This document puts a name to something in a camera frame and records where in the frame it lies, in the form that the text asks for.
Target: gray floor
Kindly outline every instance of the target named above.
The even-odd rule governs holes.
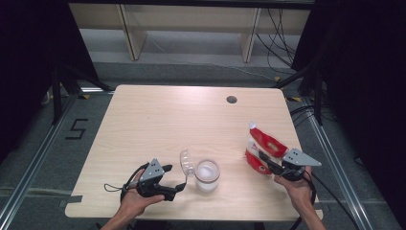
[[[256,41],[250,63],[243,63],[236,34],[164,33],[151,32],[137,61],[129,59],[122,32],[82,31],[86,45],[101,80],[111,86],[132,84],[212,85],[238,87],[270,87],[275,77],[287,78],[288,74],[275,72],[268,67],[267,52]],[[292,47],[297,36],[286,38]],[[292,73],[277,58],[270,58],[271,65],[279,71]],[[300,81],[283,89],[286,97],[295,97]],[[64,207],[72,192],[81,167],[98,131],[111,94],[91,94],[90,98],[77,98],[61,124],[56,139],[47,152],[33,184],[25,195],[9,229],[97,229],[95,223],[103,224],[105,218],[67,218]],[[290,110],[303,103],[287,102]],[[366,216],[373,229],[401,229],[391,210],[375,187],[368,172],[356,164],[356,152],[340,128],[330,108],[323,108],[323,129],[337,154],[340,163],[357,196],[360,198]],[[321,161],[324,166],[314,172],[338,196],[345,205],[347,201],[327,159],[325,150],[311,125],[312,117],[300,113],[292,116],[303,151]],[[45,104],[32,120],[31,127],[0,166],[0,205],[5,205],[11,191],[18,185],[30,162],[41,147],[51,128],[53,106]],[[78,136],[70,130],[76,119],[87,119],[77,127],[86,128],[79,140],[66,137]],[[315,182],[322,203],[327,229],[355,229],[342,208],[320,183]],[[266,229],[289,229],[293,222],[267,222]],[[199,223],[199,226],[216,226],[217,229],[237,229],[241,223]],[[191,229],[190,222],[174,222],[173,229]],[[305,229],[301,224],[298,229]]]

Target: human hand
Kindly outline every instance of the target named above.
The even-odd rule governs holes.
[[[307,180],[310,180],[311,168],[306,167],[305,170],[304,176]],[[290,196],[292,206],[298,211],[299,215],[301,215],[301,218],[309,229],[326,229],[311,203],[311,189],[307,181],[304,179],[289,181],[280,175],[275,175],[274,181],[284,186]]]
[[[306,167],[305,170],[307,173],[305,172],[304,176],[310,180],[310,167]],[[274,181],[284,186],[290,196],[293,207],[298,213],[301,213],[303,208],[308,207],[309,205],[311,206],[311,190],[305,180],[289,181],[283,178],[283,176],[275,175]]]
[[[144,170],[140,170],[134,177],[134,181],[143,174]],[[129,189],[125,194],[119,210],[111,218],[102,230],[122,229],[128,225],[137,216],[140,216],[147,206],[161,202],[165,197],[163,195],[155,195],[152,197],[142,197],[138,194],[136,189]]]
[[[138,181],[144,170],[140,170],[134,177],[134,181]],[[161,202],[165,197],[163,195],[155,195],[151,197],[142,197],[138,194],[136,189],[129,189],[125,194],[122,205],[120,206],[119,212],[124,212],[127,216],[131,218],[136,218],[140,216],[147,206]]]

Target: tabletop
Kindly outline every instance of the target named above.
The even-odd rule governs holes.
[[[185,182],[179,154],[189,150],[193,162],[217,162],[218,187],[203,193],[190,178],[174,201],[151,205],[137,219],[295,220],[299,215],[284,187],[246,162],[251,121],[289,148],[301,148],[280,89],[118,86],[72,192],[81,202],[69,203],[65,214],[111,218],[120,206],[120,192],[107,192],[104,183],[122,187],[153,158],[173,166],[161,185]],[[323,217],[321,210],[317,213]]]

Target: tape mark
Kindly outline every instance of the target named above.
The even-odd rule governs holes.
[[[65,140],[80,140],[81,137],[83,136],[83,133],[86,130],[86,128],[76,128],[75,126],[76,126],[77,122],[87,122],[87,121],[88,121],[88,119],[76,119],[71,126],[71,131],[80,132],[80,136],[79,137],[65,137]]]
[[[287,102],[296,102],[296,103],[302,102],[302,98],[297,98],[297,97],[286,97],[285,99]]]

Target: hole in table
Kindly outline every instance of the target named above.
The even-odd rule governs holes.
[[[228,96],[228,97],[227,97],[227,102],[228,102],[229,104],[235,104],[235,103],[237,102],[237,98],[234,97],[234,96]]]

